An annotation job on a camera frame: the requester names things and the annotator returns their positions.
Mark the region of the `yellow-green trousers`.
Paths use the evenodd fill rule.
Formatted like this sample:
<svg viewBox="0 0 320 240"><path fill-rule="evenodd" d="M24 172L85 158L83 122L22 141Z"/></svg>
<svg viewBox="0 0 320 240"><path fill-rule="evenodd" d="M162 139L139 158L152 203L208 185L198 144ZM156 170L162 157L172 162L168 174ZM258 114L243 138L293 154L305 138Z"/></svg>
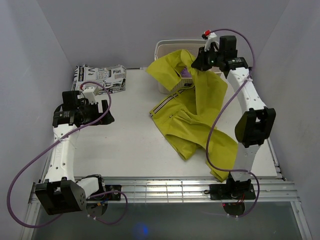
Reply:
<svg viewBox="0 0 320 240"><path fill-rule="evenodd" d="M182 80L180 72L187 68L192 75L191 86L166 96L149 115L164 138L184 160L197 149L208 151L206 162L210 173L223 182L232 169L238 143L226 133L211 127L220 113L228 89L227 83L212 71L199 71L191 65L196 58L185 49L173 51L152 62L146 72L168 91Z"/></svg>

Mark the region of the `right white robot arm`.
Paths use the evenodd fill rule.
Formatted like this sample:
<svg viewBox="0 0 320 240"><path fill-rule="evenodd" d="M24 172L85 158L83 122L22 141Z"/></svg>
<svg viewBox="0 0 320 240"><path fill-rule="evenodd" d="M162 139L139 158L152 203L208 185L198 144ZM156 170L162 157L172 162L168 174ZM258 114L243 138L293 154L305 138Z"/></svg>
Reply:
<svg viewBox="0 0 320 240"><path fill-rule="evenodd" d="M217 35L207 31L202 38L206 42L199 48L192 68L203 72L212 67L219 68L232 86L232 97L238 99L242 111L234 128L238 141L234 166L232 169L219 167L218 170L228 174L226 183L211 184L205 194L211 200L255 200L258 194L251 183L252 167L258 150L271 134L276 111L260 99L251 78L252 68L238 56L234 35L221 36L216 43Z"/></svg>

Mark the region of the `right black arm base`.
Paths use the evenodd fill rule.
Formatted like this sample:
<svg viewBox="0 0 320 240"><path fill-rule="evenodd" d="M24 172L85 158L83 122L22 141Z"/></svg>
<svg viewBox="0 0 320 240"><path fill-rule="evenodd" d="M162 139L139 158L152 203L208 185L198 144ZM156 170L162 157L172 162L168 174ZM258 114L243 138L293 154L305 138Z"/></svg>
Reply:
<svg viewBox="0 0 320 240"><path fill-rule="evenodd" d="M230 217L239 218L245 214L245 201L257 199L252 184L248 188L237 189L227 184L210 184L208 189L203 191L212 201L222 201L223 210Z"/></svg>

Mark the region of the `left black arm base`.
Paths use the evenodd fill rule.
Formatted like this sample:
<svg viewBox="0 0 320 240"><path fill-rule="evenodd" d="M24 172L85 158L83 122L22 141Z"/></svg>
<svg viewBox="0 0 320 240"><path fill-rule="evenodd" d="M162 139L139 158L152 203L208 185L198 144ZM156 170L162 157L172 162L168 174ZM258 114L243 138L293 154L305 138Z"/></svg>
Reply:
<svg viewBox="0 0 320 240"><path fill-rule="evenodd" d="M107 211L109 202L121 200L121 195L115 192L121 190L121 185L105 185L87 199L86 212L90 216L101 217Z"/></svg>

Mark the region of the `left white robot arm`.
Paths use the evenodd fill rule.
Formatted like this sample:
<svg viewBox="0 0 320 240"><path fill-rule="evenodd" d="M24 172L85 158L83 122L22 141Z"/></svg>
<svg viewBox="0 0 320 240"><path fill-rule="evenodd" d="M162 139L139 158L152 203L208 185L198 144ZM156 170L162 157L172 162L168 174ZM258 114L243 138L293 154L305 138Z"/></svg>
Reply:
<svg viewBox="0 0 320 240"><path fill-rule="evenodd" d="M88 175L79 181L74 177L79 128L87 124L109 125L115 120L107 100L98 99L99 91L93 86L82 91L64 91L63 102L54 111L52 126L57 144L51 152L44 181L35 186L35 194L48 215L83 211L90 196L100 200L106 195L101 175Z"/></svg>

